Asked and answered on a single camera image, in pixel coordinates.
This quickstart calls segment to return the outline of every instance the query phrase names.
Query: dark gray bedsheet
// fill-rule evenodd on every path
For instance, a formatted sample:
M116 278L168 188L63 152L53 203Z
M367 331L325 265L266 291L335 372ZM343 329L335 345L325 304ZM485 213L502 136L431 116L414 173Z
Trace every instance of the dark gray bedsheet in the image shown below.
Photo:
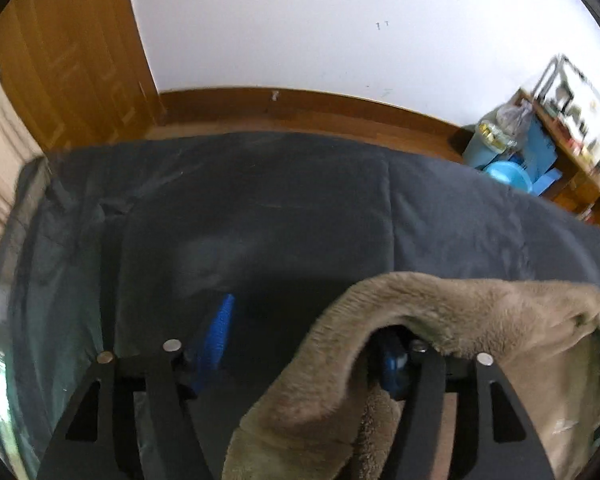
M29 228L10 304L33 463L102 350L102 230L112 217L123 222L118 355L191 337L206 291L237 298L217 380L190 406L216 475L240 417L352 283L416 270L600 286L599 229L459 164L276 133L71 152Z

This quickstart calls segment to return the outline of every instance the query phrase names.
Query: blue container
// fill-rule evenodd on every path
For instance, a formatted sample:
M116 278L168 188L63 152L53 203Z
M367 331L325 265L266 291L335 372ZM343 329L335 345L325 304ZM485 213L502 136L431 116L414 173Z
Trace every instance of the blue container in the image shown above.
M531 179L522 166L515 162L499 160L484 168L484 172L498 182L531 193L533 187Z
M483 168L496 158L497 155L498 152L492 150L484 143L481 134L475 133L462 154L462 160L472 168Z

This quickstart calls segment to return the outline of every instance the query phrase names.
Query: wooden baseboard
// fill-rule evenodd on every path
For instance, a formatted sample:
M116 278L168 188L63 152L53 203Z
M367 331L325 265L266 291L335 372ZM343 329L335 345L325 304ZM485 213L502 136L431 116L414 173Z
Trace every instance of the wooden baseboard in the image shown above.
M287 118L297 111L334 114L408 128L450 140L460 127L404 108L356 97L277 88L201 88L160 94L162 124L213 121L239 116Z

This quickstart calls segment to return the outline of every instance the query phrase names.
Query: cluttered tabletop items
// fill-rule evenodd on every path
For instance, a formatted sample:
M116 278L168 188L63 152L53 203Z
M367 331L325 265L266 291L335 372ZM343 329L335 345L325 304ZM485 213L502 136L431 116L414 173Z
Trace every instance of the cluttered tabletop items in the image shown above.
M565 56L476 126L463 158L600 224L600 94Z

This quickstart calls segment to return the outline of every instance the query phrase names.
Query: silver screw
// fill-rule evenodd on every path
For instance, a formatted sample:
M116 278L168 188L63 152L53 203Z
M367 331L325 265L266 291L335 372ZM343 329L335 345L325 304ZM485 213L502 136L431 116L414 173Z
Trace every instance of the silver screw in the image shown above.
M112 352L109 351L100 352L98 354L98 357L96 357L96 361L99 362L101 365L108 365L110 362L113 361L113 359L115 359L115 355L113 355Z
M162 349L165 352L177 352L182 348L182 343L179 339L167 339L164 343L162 343Z
M414 339L409 343L409 348L413 352L417 352L418 354L424 354L427 351L427 344L420 339Z
M493 364L493 356L491 354L487 354L486 352L480 352L476 359L483 366L491 366Z

